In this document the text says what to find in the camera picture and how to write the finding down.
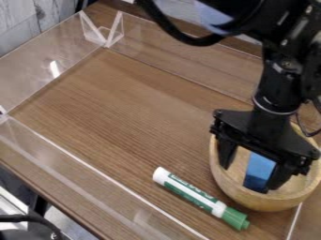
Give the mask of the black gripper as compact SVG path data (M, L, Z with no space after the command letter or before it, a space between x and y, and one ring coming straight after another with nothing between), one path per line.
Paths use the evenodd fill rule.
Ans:
M274 102L267 97L254 97L252 103L250 111L216 109L210 133L218 141L219 165L224 170L232 164L238 147L275 162L267 188L277 190L293 175L309 173L319 151L291 126L301 99Z

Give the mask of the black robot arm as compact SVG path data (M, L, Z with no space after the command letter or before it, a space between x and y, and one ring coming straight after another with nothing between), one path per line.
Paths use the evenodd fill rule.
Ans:
M234 35L262 43L263 71L247 112L216 109L210 133L219 165L228 168L244 147L264 163L252 162L243 186L266 193L307 174L319 150L297 134L291 119L311 103L321 112L321 0L194 0L210 34L191 37L172 24L152 0L136 0L163 31L178 41L207 47Z

